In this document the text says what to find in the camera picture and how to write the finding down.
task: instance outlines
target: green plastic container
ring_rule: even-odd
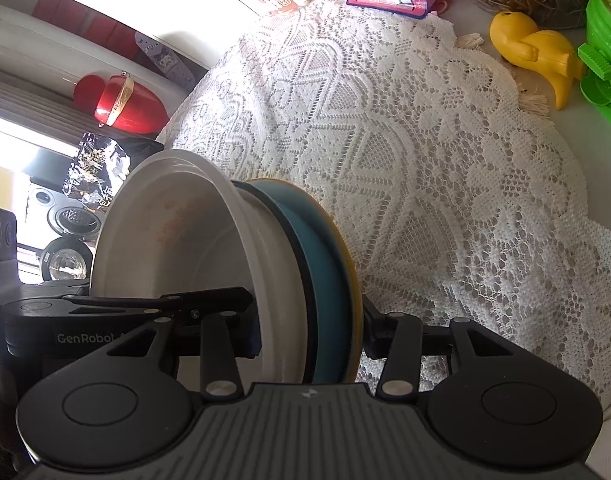
[[[611,122],[611,10],[605,0],[590,0],[586,7],[586,43],[579,57],[589,69],[581,92]]]

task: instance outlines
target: white lace tablecloth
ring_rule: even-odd
[[[471,317],[611,403],[611,232],[553,124],[450,23],[345,0],[265,18],[159,140],[311,193],[382,311]],[[364,358],[360,379],[380,366]],[[423,387],[444,373],[427,360]]]

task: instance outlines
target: yellow rubber duck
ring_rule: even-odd
[[[556,109],[570,97],[574,79],[585,75],[585,65],[572,43],[560,32],[539,30],[523,12],[500,12],[490,23],[490,40],[515,66],[540,73],[554,88]]]

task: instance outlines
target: silver screw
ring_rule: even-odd
[[[402,397],[404,395],[411,394],[414,391],[414,386],[408,381],[402,381],[400,379],[395,379],[392,381],[387,381],[381,389],[383,393],[386,395],[390,395],[393,397]]]
[[[232,381],[212,381],[205,391],[215,397],[227,397],[236,392],[236,384]]]

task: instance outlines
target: tassel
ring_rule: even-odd
[[[483,44],[483,37],[474,32],[473,34],[466,34],[465,36],[459,36],[455,42],[457,48],[468,48],[470,50],[480,50]]]
[[[547,117],[550,114],[550,108],[547,105],[547,99],[543,94],[530,94],[523,88],[521,83],[517,83],[519,90],[519,108],[529,114],[540,115]]]

